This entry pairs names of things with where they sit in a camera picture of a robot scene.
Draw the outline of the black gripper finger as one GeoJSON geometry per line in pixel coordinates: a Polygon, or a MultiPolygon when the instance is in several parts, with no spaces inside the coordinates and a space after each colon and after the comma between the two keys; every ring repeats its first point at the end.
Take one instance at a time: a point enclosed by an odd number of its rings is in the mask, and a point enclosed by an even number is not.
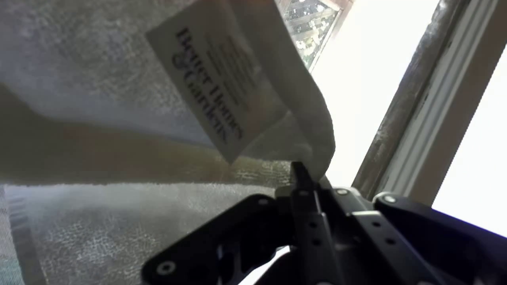
{"type": "Polygon", "coordinates": [[[301,162],[291,165],[295,189],[290,194],[298,273],[303,285],[337,285],[333,240],[320,208],[317,184],[301,162]]]}

